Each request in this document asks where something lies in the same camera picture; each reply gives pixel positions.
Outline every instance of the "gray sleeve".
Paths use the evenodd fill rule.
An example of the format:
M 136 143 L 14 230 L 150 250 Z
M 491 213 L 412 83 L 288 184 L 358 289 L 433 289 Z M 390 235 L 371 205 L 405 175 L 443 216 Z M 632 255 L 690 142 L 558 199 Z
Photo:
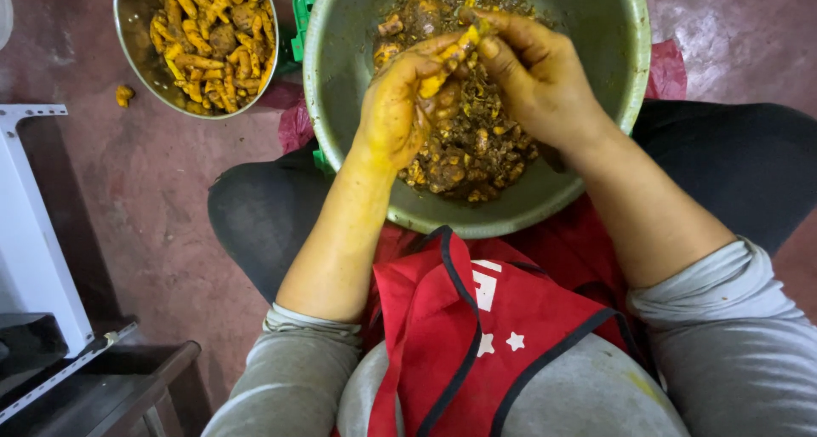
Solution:
M 273 305 L 264 333 L 206 437 L 327 437 L 358 364 L 360 326 L 304 316 Z
M 742 239 L 629 304 L 692 435 L 817 435 L 817 329 Z

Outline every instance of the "person's right hand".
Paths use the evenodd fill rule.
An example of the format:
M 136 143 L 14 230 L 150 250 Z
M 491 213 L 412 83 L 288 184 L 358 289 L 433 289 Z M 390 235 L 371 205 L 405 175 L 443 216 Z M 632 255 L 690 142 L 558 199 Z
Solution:
M 570 38 L 522 16 L 463 9 L 497 29 L 478 45 L 480 60 L 502 91 L 508 116 L 528 134 L 569 157 L 615 128 L 601 108 Z

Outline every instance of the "bowl rim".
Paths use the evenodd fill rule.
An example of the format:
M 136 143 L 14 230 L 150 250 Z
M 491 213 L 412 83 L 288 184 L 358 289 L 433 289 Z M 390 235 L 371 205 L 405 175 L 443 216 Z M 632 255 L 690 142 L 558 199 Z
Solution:
M 649 75 L 649 63 L 652 51 L 652 30 L 649 23 L 649 14 L 646 0 L 628 0 L 631 3 L 625 10 L 631 18 L 631 23 L 636 27 L 635 40 L 632 46 L 635 49 L 635 67 L 632 81 L 628 89 L 622 95 L 623 113 L 620 117 L 611 117 L 619 129 L 625 134 L 630 134 L 632 127 L 636 123 L 643 103 L 644 93 L 647 88 Z M 304 95 L 306 97 L 306 109 L 312 117 L 315 137 L 318 139 L 324 156 L 332 165 L 336 172 L 340 171 L 346 154 L 337 144 L 337 139 L 332 136 L 329 123 L 323 118 L 320 112 L 323 104 L 318 94 L 319 85 L 317 76 L 313 80 L 313 74 L 317 73 L 318 57 L 321 53 L 323 41 L 320 34 L 324 32 L 325 26 L 332 17 L 332 5 L 335 0 L 315 0 L 310 14 L 310 23 L 306 31 L 306 42 L 304 44 L 303 61 L 303 84 Z M 540 204 L 525 212 L 505 219 L 494 220 L 486 223 L 450 224 L 455 233 L 464 239 L 478 239 L 483 237 L 498 237 L 505 234 L 514 233 L 521 229 L 532 226 L 545 220 L 547 217 L 557 213 L 568 204 L 575 201 L 584 193 L 584 182 L 574 177 L 568 187 L 559 191 L 551 202 Z M 419 233 L 430 233 L 440 226 L 439 223 L 428 220 L 421 216 L 411 214 L 390 202 L 386 218 Z
M 270 6 L 272 8 L 272 20 L 273 20 L 274 29 L 275 29 L 275 59 L 272 62 L 272 71 L 275 71 L 275 68 L 278 67 L 278 61 L 279 61 L 280 49 L 278 49 L 278 44 L 281 43 L 281 38 L 280 38 L 281 34 L 279 32 L 278 12 L 275 11 L 275 3 L 273 3 L 272 0 L 269 0 L 269 1 L 270 1 Z M 174 109 L 174 110 L 176 110 L 176 111 L 178 111 L 180 113 L 184 113 L 188 117 L 195 117 L 195 118 L 199 118 L 199 119 L 202 119 L 202 120 L 224 120 L 224 119 L 227 119 L 227 118 L 234 117 L 236 115 L 240 115 L 241 113 L 247 111 L 250 107 L 252 107 L 256 102 L 258 102 L 258 99 L 260 99 L 261 96 L 264 95 L 264 93 L 266 92 L 266 89 L 268 87 L 270 87 L 270 84 L 272 82 L 272 75 L 270 75 L 270 77 L 266 79 L 266 84 L 261 89 L 260 93 L 258 95 L 256 95 L 256 97 L 254 99 L 252 99 L 252 102 L 248 103 L 245 107 L 240 108 L 238 111 L 234 111 L 232 113 L 226 113 L 224 115 L 219 115 L 217 117 L 208 117 L 208 116 L 204 116 L 204 115 L 197 115 L 195 113 L 191 113 L 188 110 L 185 110 L 184 108 L 177 107 L 174 103 L 171 103 L 167 98 L 162 97 L 161 95 L 159 95 L 159 93 L 157 93 L 154 90 L 154 88 L 148 83 L 148 81 L 145 79 L 145 77 L 142 77 L 141 71 L 139 71 L 139 69 L 137 68 L 137 65 L 133 62 L 133 59 L 131 58 L 131 54 L 128 53 L 128 47 L 125 45 L 125 37 L 122 35 L 122 21 L 119 20 L 119 0 L 114 0 L 114 24 L 116 25 L 116 35 L 119 38 L 119 45 L 122 46 L 122 51 L 125 53 L 125 57 L 128 59 L 128 63 L 131 65 L 131 68 L 137 74 L 137 77 L 139 77 L 139 80 L 142 82 L 142 84 L 145 85 L 145 87 L 147 87 L 148 90 L 151 93 L 153 93 L 154 96 L 158 97 L 159 100 L 164 102 L 170 108 L 172 108 L 172 109 Z M 178 86 L 175 86 L 175 85 L 171 85 L 169 87 L 178 88 Z

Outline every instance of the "white star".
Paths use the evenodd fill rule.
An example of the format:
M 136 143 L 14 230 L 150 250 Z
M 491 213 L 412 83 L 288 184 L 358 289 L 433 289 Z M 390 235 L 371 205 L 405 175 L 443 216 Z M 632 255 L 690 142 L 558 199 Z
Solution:
M 480 350 L 476 352 L 476 357 L 482 357 L 483 354 L 494 353 L 494 347 L 491 343 L 494 342 L 494 334 L 493 333 L 483 333 L 482 339 L 480 339 Z
M 516 335 L 513 331 L 511 332 L 511 337 L 505 340 L 505 343 L 511 345 L 511 349 L 516 351 L 518 348 L 524 348 L 525 343 L 522 340 L 525 338 L 525 335 Z

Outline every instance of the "hand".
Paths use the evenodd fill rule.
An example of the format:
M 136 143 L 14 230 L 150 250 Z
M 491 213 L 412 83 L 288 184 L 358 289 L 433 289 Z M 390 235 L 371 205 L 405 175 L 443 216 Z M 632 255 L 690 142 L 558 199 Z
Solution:
M 567 36 L 522 16 L 464 9 L 460 18 L 483 17 L 497 29 L 477 47 L 502 91 L 508 116 L 531 136 L 561 152 L 592 143 L 615 124 L 601 108 Z
M 440 70 L 442 64 L 435 54 L 455 43 L 459 35 L 418 43 L 383 66 L 363 97 L 350 157 L 354 154 L 374 170 L 394 175 L 414 159 L 431 132 L 429 113 L 434 107 L 417 100 L 420 80 Z

